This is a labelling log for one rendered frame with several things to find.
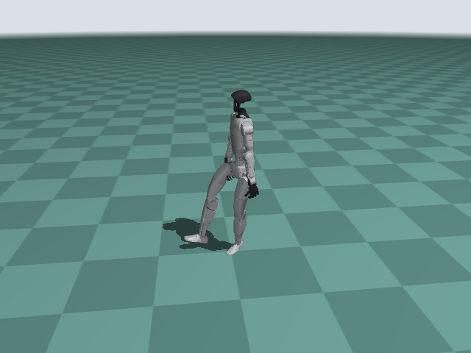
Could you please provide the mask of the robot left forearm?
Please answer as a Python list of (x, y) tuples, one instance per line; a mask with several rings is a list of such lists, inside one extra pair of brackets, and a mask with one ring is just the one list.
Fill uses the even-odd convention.
[(251, 185), (254, 185), (256, 183), (256, 179), (255, 179), (255, 173), (254, 173), (254, 166), (255, 166), (255, 159), (253, 157), (253, 154), (252, 153), (248, 153), (246, 155), (246, 162), (245, 162), (245, 166), (246, 166), (246, 177), (247, 179), (250, 181), (250, 184)]

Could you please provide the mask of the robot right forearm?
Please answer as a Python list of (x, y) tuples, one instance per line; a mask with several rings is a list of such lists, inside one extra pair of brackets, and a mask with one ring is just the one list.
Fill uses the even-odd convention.
[(225, 153), (225, 157), (227, 158), (227, 162), (228, 163), (231, 163), (233, 161), (233, 150), (232, 150), (232, 144), (229, 142), (228, 140), (228, 144), (227, 144), (227, 151)]

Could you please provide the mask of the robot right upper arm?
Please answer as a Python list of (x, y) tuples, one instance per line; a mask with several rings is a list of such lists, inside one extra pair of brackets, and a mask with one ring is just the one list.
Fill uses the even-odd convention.
[[(234, 114), (235, 114), (235, 113), (231, 113), (230, 119), (232, 118), (232, 116), (233, 116)], [(231, 136), (230, 136), (230, 135), (228, 136), (228, 140), (229, 140), (229, 142), (231, 143)]]

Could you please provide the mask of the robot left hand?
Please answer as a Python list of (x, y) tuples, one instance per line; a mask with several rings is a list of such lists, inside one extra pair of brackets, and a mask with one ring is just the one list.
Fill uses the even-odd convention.
[(249, 191), (247, 192), (247, 194), (245, 196), (248, 196), (248, 194), (249, 194), (248, 198), (251, 199), (251, 198), (254, 198), (254, 196), (259, 195), (258, 187), (256, 186), (257, 183), (255, 183), (254, 185), (251, 185), (250, 181), (249, 180), (247, 180), (247, 181), (248, 181), (248, 185), (249, 185), (249, 189), (248, 189)]

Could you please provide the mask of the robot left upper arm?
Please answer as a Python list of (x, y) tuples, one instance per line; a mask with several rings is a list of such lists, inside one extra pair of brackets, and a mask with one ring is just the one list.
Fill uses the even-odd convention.
[(246, 160), (246, 155), (248, 153), (252, 153), (254, 156), (253, 133), (254, 133), (253, 126), (249, 122), (241, 123), (241, 134), (243, 135), (244, 147), (246, 148), (246, 151), (244, 151), (241, 155), (243, 160)]

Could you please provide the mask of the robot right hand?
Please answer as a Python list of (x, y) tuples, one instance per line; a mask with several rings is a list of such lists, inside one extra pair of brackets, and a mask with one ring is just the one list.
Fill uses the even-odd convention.
[[(224, 162), (227, 163), (227, 158), (224, 159)], [(229, 178), (230, 178), (231, 180), (233, 180), (232, 178), (235, 178), (235, 177), (232, 176), (232, 178), (231, 178), (231, 176), (229, 176), (229, 177), (227, 176), (227, 179), (228, 179), (228, 180), (229, 180)], [(227, 180), (227, 181), (228, 181), (228, 180)], [(230, 181), (230, 180), (229, 180), (229, 181)]]

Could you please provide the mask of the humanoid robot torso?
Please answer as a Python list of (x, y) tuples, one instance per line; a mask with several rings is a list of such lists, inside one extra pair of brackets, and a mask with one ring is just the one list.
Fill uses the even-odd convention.
[(232, 116), (230, 122), (231, 144), (233, 153), (235, 155), (235, 161), (231, 162), (230, 167), (233, 176), (237, 179), (240, 179), (243, 172), (246, 172), (246, 160), (243, 160), (241, 157), (242, 153), (246, 151), (246, 148), (244, 147), (243, 135), (241, 134), (241, 123), (249, 122), (253, 126), (253, 122), (250, 117), (246, 118), (246, 116), (240, 115), (240, 117), (243, 118), (236, 118), (237, 115), (238, 112)]

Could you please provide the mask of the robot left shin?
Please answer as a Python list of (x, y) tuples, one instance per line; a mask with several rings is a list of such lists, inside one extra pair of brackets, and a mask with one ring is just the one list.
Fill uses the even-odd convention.
[(237, 243), (238, 245), (241, 244), (241, 239), (242, 239), (242, 235), (245, 230), (246, 224), (247, 224), (247, 212), (244, 212), (244, 215), (240, 221), (237, 217), (234, 218), (233, 231), (235, 234), (235, 244)]

